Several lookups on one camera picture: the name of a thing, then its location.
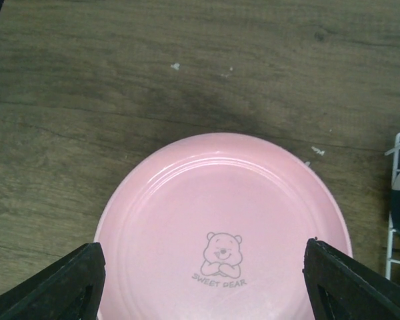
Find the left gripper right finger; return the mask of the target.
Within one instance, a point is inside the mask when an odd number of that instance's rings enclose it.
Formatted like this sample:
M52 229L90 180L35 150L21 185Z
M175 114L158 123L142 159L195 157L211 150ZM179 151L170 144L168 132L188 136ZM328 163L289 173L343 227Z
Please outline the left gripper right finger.
M324 241L308 240L303 276L316 319L400 319L400 286Z

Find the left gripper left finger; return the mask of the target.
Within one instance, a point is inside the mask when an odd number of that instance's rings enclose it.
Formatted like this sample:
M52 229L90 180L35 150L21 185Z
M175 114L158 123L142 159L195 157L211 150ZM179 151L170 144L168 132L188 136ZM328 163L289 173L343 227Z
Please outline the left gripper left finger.
M0 319L96 319L105 283L99 243L86 243L0 295Z

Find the pink plate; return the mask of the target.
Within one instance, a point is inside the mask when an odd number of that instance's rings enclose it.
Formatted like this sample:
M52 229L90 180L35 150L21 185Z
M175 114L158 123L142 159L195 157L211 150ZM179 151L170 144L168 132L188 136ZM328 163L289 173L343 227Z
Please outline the pink plate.
M100 319L312 319L307 241L352 253L322 180L268 141L210 133L174 142L121 182L95 234Z

